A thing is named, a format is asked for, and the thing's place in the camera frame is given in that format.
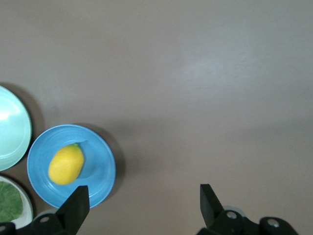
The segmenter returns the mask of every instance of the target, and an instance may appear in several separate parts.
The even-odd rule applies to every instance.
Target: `yellow lemon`
[[[84,164],[84,155],[77,143],[64,146],[52,158],[48,175],[58,185],[72,183]]]

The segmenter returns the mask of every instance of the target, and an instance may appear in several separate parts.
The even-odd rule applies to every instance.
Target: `green leaf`
[[[0,223],[20,217],[23,204],[19,191],[11,184],[0,182]]]

